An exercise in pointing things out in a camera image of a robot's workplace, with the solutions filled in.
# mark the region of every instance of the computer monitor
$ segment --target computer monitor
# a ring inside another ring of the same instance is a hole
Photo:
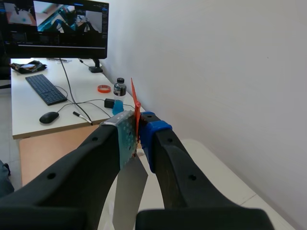
[[[11,58],[107,57],[109,4],[89,0],[0,0]]]

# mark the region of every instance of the computer mouse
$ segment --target computer mouse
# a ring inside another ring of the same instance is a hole
[[[42,115],[39,121],[44,124],[49,124],[53,122],[58,116],[59,116],[59,113],[57,112],[49,112],[49,113]]]

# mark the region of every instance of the black charger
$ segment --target black charger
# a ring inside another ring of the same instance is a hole
[[[114,99],[105,99],[105,108],[113,109],[114,107]]]

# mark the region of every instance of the white wall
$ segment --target white wall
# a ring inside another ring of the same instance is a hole
[[[109,2],[106,75],[307,229],[307,1]]]

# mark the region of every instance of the keyboard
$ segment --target keyboard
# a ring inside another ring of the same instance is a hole
[[[25,79],[47,105],[67,101],[67,98],[43,74]]]

